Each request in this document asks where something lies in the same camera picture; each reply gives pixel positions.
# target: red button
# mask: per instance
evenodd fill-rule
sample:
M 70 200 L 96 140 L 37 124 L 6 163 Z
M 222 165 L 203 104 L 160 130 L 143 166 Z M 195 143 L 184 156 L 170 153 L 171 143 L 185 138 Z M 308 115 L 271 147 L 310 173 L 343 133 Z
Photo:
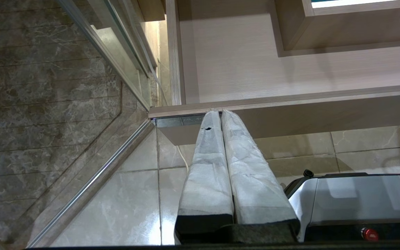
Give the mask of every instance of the red button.
M 378 241 L 379 234 L 374 229 L 363 228 L 362 229 L 362 238 L 364 238 L 365 240 L 368 240 L 368 241 Z

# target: white cable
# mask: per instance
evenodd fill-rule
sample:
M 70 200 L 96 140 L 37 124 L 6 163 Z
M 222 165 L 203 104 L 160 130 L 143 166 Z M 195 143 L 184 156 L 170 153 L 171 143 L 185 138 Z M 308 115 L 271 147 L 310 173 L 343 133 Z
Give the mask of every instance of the white cable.
M 186 166 L 186 173 L 187 173 L 187 172 L 189 172 L 189 166 L 188 166 L 188 164 L 186 162 L 186 159 L 184 158 L 183 154 L 181 153 L 180 146 L 176 146 L 176 147 L 178 149 L 178 153 L 180 154 L 181 158 L 184 161 L 184 165 Z

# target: tiled floor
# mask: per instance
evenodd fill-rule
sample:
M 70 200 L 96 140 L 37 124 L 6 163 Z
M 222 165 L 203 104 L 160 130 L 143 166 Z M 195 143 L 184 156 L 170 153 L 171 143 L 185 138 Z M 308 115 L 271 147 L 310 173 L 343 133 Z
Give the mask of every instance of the tiled floor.
M 255 140 L 282 186 L 302 176 L 400 173 L 400 126 Z M 190 164 L 194 145 L 181 146 Z M 53 246 L 169 245 L 184 162 L 175 146 L 153 130 Z

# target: wooden cabinet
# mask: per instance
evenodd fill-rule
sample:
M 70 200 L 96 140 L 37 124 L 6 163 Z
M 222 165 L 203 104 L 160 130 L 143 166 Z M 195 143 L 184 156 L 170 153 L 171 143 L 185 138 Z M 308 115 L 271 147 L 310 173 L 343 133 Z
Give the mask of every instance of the wooden cabinet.
M 166 11 L 173 106 L 149 117 L 174 144 L 195 143 L 199 125 L 163 117 L 210 109 L 235 111 L 254 138 L 400 125 L 400 28 L 389 20 L 400 0 L 320 10 L 310 0 L 166 0 Z M 378 17 L 390 28 L 368 32 Z

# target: white foam wrapping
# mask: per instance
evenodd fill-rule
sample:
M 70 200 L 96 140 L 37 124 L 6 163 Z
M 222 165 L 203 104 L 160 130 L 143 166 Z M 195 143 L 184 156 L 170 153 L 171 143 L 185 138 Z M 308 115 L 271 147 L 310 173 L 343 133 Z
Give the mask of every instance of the white foam wrapping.
M 231 184 L 217 111 L 203 118 L 178 215 L 234 214 Z
M 237 223 L 263 224 L 297 219 L 239 116 L 223 111 L 222 129 Z

